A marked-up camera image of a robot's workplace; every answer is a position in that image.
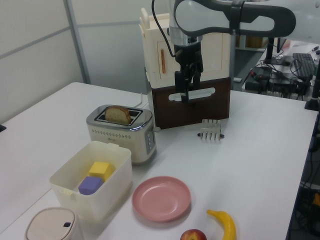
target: pink plate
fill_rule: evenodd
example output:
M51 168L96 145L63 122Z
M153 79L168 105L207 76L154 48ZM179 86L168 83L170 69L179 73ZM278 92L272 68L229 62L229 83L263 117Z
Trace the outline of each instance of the pink plate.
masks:
M142 217L166 222L181 216L189 207L191 194L177 178L157 176L141 183L133 193L132 205Z

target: toaster lever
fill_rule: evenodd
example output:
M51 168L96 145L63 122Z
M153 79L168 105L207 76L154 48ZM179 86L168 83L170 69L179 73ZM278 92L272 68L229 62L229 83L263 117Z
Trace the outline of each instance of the toaster lever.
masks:
M161 130L161 128L158 127L158 126L154 126L153 129L152 129L152 131L153 131L154 133L158 133L160 130Z

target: computer monitor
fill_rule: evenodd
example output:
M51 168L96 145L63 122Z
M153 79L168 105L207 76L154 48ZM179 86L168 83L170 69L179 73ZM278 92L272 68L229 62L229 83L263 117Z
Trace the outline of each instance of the computer monitor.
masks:
M287 40L286 38L278 38L277 39L277 44L276 44L276 52L277 53L280 53L286 40ZM273 37L268 38L268 45L266 47L266 56L265 56L263 63L272 64L272 65L289 66L293 61L292 56L286 56L286 55L281 55L281 54L273 55L274 43L275 43L275 39Z

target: toaster slot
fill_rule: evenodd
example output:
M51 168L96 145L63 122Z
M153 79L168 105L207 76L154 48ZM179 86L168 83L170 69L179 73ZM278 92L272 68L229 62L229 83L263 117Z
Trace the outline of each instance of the toaster slot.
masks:
M109 121L105 120L105 111L106 111L107 107L94 119L95 121L98 122L104 122L104 123L110 123ZM126 124L121 124L121 125L125 125L125 126L130 126L132 125L136 119L138 119L138 117L142 114L142 110L139 109L133 109L133 108L127 108L129 110L129 114L131 117L131 123L129 125Z

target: red apple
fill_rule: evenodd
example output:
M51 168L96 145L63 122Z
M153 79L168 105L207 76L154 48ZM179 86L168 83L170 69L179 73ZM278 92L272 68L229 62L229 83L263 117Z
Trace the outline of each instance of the red apple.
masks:
M207 240L207 237L199 229L189 229L182 233L180 240Z

